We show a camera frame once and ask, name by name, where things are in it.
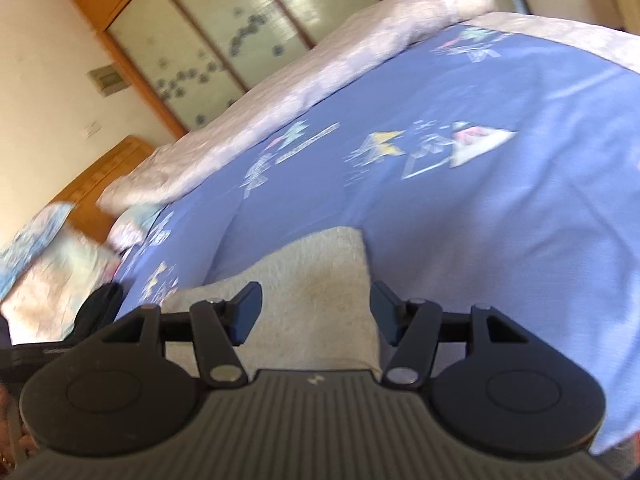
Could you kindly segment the wooden headboard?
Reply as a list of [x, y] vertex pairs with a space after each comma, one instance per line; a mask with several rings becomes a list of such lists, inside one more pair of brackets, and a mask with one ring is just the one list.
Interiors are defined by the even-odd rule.
[[148, 142], [126, 136], [58, 192], [52, 203], [73, 204], [67, 223], [92, 240], [104, 243], [115, 218], [104, 214], [96, 201], [111, 183], [130, 174], [153, 152], [154, 148]]

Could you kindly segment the light floral pillow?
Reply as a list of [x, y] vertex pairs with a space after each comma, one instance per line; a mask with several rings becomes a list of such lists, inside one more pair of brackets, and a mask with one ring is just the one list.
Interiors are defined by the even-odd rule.
[[112, 225], [106, 244], [121, 254], [144, 242], [164, 205], [141, 204], [128, 208]]

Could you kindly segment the pastel patterned folded blanket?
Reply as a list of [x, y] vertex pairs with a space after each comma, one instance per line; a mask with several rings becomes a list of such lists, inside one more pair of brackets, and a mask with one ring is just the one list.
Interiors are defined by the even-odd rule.
[[1, 251], [1, 316], [12, 344], [58, 341], [120, 259], [70, 225], [75, 206], [45, 206]]

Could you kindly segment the light grey sweatpants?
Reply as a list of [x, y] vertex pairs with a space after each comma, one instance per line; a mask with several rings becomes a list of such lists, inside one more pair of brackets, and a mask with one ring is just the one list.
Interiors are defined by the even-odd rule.
[[258, 370], [372, 370], [381, 374], [380, 336], [370, 312], [370, 274], [361, 232], [339, 226], [287, 244], [242, 273], [178, 288], [160, 304], [186, 312], [200, 300], [229, 300], [262, 285], [262, 312], [235, 348], [248, 376]]

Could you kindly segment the blue patterned bed sheet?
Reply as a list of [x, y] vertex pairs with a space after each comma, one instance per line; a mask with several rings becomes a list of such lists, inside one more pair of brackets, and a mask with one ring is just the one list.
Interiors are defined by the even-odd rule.
[[458, 25], [250, 144], [119, 271], [132, 310], [350, 226], [405, 297], [491, 304], [600, 382], [596, 452], [639, 429], [639, 72]]

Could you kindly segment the black folded garment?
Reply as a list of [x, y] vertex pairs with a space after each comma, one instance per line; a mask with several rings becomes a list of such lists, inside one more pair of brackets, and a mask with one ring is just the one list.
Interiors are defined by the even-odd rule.
[[74, 326], [65, 342], [82, 341], [111, 324], [125, 298], [124, 288], [116, 282], [106, 283], [92, 292], [81, 305]]

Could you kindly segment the wooden frosted glass wardrobe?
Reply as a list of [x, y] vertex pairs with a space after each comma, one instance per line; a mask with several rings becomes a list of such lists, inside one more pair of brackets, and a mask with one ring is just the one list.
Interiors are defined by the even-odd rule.
[[380, 0], [72, 0], [180, 138]]

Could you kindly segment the pale pink quilted comforter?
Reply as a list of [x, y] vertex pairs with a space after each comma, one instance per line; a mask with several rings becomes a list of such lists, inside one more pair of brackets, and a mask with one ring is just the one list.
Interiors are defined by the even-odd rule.
[[636, 72], [639, 38], [539, 15], [499, 12], [495, 0], [383, 0], [351, 16], [299, 60], [269, 76], [224, 114], [158, 148], [112, 182], [96, 204], [113, 217], [137, 204], [169, 204], [252, 146], [408, 47], [457, 24], [565, 44]]

